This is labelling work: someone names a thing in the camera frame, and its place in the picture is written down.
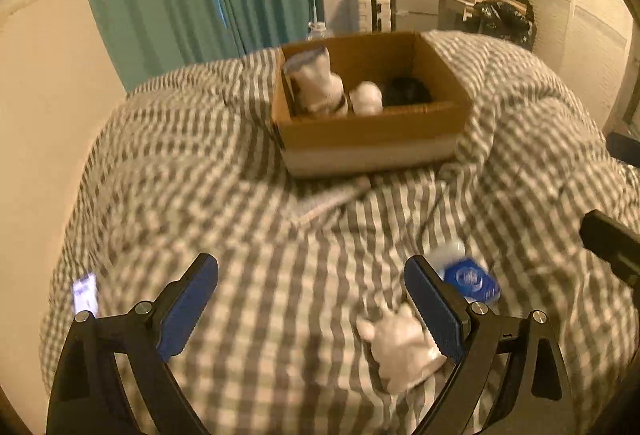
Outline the black tape roll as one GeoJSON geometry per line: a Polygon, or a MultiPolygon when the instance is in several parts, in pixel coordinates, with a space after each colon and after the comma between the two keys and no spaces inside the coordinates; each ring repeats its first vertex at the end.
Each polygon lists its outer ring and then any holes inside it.
{"type": "Polygon", "coordinates": [[[433,96],[430,90],[418,79],[396,77],[382,89],[384,107],[399,107],[430,104],[433,96]]]}

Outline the smartphone with lit screen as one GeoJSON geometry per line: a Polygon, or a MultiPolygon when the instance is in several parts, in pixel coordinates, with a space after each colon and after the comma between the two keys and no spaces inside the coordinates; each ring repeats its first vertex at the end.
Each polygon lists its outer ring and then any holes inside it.
{"type": "Polygon", "coordinates": [[[73,282],[72,296],[75,314],[88,311],[94,317],[99,316],[98,287],[94,273],[86,273],[73,282]]]}

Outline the blue capped jar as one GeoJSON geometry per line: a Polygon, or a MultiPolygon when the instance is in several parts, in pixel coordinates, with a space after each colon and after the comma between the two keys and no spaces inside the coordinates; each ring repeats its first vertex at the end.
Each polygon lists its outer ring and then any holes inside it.
{"type": "Polygon", "coordinates": [[[439,244],[425,257],[440,279],[452,285],[468,302],[498,301],[501,291],[497,280],[466,254],[460,239],[439,244]]]}

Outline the white plush toy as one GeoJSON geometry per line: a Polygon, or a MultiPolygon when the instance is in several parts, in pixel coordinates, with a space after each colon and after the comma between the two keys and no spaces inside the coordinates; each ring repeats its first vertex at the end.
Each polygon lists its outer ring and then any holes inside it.
{"type": "Polygon", "coordinates": [[[447,361],[409,303],[402,303],[398,311],[384,307],[378,321],[358,318],[356,328],[370,345],[378,375],[390,395],[408,392],[447,361]]]}

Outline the black bag on desk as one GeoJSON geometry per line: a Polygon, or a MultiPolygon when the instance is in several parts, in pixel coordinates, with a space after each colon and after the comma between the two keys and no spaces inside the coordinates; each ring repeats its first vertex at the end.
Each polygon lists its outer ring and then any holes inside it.
{"type": "Polygon", "coordinates": [[[509,41],[530,52],[534,49],[537,27],[529,0],[478,2],[468,24],[471,32],[509,41]]]}

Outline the grey checkered duvet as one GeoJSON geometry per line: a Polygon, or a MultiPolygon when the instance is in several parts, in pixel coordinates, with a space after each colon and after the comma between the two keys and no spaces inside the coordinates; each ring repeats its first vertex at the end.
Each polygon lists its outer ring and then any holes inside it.
{"type": "Polygon", "coordinates": [[[408,257],[451,239],[500,285],[496,311],[545,311],[586,433],[639,346],[631,290],[584,248],[582,217],[639,225],[639,173],[538,57],[506,41],[431,32],[473,103],[452,159],[375,174],[370,189],[302,223],[330,187],[288,174],[269,120],[277,54],[193,65],[139,86],[96,140],[52,273],[40,331],[51,385],[96,277],[99,311],[154,299],[196,255],[219,282],[171,371],[215,434],[408,434],[449,375],[387,394],[360,317],[404,302],[408,257]]]}

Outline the wooden vanity desk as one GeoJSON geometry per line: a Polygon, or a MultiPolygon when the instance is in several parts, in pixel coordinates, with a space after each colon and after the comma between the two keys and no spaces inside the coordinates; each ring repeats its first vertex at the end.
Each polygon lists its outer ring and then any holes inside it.
{"type": "Polygon", "coordinates": [[[523,16],[527,13],[527,6],[515,0],[439,0],[437,29],[442,31],[461,30],[462,24],[474,15],[475,4],[486,1],[509,4],[523,16]]]}

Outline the white toothpaste box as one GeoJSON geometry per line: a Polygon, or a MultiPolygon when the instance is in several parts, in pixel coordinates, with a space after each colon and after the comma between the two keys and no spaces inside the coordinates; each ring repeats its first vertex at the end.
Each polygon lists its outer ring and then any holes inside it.
{"type": "Polygon", "coordinates": [[[318,190],[318,192],[311,192],[310,195],[299,198],[288,207],[285,216],[291,221],[296,221],[296,223],[306,224],[323,214],[358,199],[370,188],[371,181],[367,175],[349,178],[349,180],[318,190]]]}

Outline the cardboard box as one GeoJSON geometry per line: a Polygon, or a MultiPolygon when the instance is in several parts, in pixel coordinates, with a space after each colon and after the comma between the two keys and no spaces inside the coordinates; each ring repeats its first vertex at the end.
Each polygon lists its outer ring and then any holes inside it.
{"type": "Polygon", "coordinates": [[[296,177],[420,166],[454,153],[471,98],[435,50],[438,31],[282,46],[271,122],[296,177]]]}

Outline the grey mini fridge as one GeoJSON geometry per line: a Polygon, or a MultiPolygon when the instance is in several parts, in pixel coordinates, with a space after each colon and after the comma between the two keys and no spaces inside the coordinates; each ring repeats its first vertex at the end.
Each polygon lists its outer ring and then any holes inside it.
{"type": "Polygon", "coordinates": [[[438,27],[439,0],[390,0],[395,31],[425,32],[438,27]]]}

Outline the clear water jug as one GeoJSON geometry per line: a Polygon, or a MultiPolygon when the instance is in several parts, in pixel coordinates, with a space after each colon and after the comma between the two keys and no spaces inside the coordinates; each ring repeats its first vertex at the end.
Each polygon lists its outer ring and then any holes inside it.
{"type": "Polygon", "coordinates": [[[308,24],[307,41],[325,40],[331,36],[330,29],[324,21],[311,21],[308,24]]]}

